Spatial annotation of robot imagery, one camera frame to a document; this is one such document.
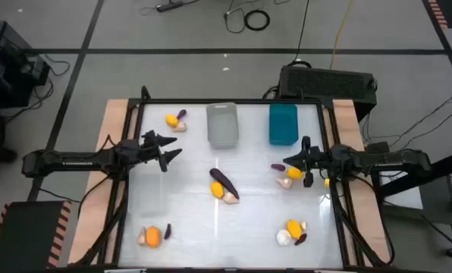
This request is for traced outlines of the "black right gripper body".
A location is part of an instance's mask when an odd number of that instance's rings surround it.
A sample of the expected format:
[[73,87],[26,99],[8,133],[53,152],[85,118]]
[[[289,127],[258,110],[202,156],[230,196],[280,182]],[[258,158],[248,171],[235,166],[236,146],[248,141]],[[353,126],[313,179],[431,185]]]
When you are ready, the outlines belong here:
[[302,169],[304,172],[303,186],[310,188],[313,185],[314,178],[312,169],[326,170],[327,177],[330,180],[330,187],[333,187],[337,183],[337,178],[334,178],[334,163],[331,156],[326,152],[321,152],[318,146],[311,146],[311,140],[309,136],[304,136],[301,141],[301,151],[306,152],[306,168]]

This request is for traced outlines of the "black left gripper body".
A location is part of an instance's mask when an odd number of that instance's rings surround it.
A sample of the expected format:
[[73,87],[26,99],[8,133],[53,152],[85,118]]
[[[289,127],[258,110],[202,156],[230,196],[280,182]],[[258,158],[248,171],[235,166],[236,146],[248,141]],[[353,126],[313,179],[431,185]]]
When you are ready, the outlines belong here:
[[[147,163],[151,160],[159,162],[159,155],[162,151],[161,147],[155,147],[152,145],[153,133],[155,133],[155,131],[150,130],[142,135],[142,143],[140,143],[139,140],[123,140],[120,142],[117,150],[117,154],[120,159],[124,160],[124,162],[129,165]],[[167,165],[161,165],[159,163],[159,167],[162,172],[166,172],[168,170]]]

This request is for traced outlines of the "large purple eggplant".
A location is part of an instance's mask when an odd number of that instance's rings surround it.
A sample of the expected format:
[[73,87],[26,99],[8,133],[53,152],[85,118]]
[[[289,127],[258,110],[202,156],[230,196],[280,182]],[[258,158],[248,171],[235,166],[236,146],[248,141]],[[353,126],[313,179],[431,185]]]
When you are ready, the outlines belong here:
[[219,169],[212,168],[209,173],[211,176],[219,182],[223,187],[225,187],[236,199],[240,199],[237,189],[232,184],[231,180],[227,178]]

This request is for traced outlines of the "large white garlic bulb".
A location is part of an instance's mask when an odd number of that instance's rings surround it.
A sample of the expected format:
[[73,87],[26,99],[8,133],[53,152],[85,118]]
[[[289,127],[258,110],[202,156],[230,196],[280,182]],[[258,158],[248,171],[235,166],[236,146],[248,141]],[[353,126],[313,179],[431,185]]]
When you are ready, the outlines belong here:
[[279,246],[288,246],[292,242],[292,236],[288,230],[279,230],[275,235],[276,242]]

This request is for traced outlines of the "round orange fruit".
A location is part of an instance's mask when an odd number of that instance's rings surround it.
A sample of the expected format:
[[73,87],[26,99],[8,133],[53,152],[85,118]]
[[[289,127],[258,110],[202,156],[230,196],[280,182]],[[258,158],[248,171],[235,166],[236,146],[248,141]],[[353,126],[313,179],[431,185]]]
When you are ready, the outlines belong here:
[[161,231],[155,227],[150,226],[146,229],[146,245],[150,248],[157,248],[161,243]]

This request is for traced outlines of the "teal plastic basket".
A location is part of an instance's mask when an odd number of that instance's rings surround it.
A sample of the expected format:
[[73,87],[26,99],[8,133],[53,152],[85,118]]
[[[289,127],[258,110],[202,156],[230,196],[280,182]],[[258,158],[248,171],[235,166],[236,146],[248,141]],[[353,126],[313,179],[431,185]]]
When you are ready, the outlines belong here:
[[293,104],[270,104],[269,142],[274,146],[292,146],[299,138],[297,107]]

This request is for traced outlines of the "small black box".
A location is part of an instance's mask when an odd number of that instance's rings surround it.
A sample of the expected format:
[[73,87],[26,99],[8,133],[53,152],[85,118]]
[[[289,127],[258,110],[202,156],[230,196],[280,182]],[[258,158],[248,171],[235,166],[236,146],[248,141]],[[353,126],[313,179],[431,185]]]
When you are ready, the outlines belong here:
[[365,151],[368,153],[388,153],[390,147],[387,142],[368,143],[365,145]]

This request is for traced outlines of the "grey plastic basket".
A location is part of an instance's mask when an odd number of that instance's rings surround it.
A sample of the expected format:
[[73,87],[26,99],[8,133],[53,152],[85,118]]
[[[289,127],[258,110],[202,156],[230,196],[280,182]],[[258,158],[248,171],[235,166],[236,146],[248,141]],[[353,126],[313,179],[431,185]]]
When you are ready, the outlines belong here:
[[239,140],[237,105],[233,102],[206,106],[208,141],[214,149],[234,148]]

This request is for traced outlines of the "black computer case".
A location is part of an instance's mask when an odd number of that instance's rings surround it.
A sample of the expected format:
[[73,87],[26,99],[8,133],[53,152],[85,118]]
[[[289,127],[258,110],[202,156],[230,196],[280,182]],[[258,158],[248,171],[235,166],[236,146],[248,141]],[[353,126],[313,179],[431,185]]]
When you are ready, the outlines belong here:
[[318,99],[325,106],[347,99],[353,102],[358,121],[377,105],[377,88],[372,74],[321,68],[284,66],[279,79],[282,99]]

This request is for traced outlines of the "white paper sheet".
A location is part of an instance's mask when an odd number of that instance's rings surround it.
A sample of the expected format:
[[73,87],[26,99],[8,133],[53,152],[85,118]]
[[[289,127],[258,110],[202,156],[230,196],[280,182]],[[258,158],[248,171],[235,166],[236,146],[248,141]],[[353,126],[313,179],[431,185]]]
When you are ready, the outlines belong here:
[[[381,185],[384,186],[390,182],[407,176],[405,171],[382,171],[379,173]],[[423,209],[422,198],[418,187],[396,193],[385,197],[385,200],[392,205],[406,207],[409,209]]]

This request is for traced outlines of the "black metal stand beam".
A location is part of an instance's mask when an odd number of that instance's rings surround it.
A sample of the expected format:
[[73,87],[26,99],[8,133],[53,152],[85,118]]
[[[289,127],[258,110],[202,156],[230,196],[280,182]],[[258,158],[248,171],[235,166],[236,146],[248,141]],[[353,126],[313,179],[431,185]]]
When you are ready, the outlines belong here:
[[415,187],[419,188],[423,209],[433,218],[449,218],[452,216],[452,155],[432,164],[427,174],[408,174],[389,184],[381,186],[378,190],[380,197],[392,196]]

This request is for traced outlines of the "black power strip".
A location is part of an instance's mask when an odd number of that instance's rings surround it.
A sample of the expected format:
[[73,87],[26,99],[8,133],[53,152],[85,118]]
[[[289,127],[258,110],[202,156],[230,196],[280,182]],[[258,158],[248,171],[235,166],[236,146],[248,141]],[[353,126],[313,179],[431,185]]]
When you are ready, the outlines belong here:
[[184,5],[183,1],[176,1],[174,2],[173,0],[169,0],[168,3],[166,4],[160,4],[157,5],[155,7],[155,9],[157,10],[157,12],[162,13],[162,12],[166,12],[166,11],[170,11],[176,8],[180,8]]

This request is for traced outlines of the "black equipment stack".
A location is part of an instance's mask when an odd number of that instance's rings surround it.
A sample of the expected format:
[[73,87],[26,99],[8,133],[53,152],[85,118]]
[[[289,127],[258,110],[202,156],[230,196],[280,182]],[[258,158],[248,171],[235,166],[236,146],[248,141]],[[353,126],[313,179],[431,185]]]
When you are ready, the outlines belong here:
[[29,104],[34,88],[46,84],[50,67],[7,22],[0,21],[0,108]]

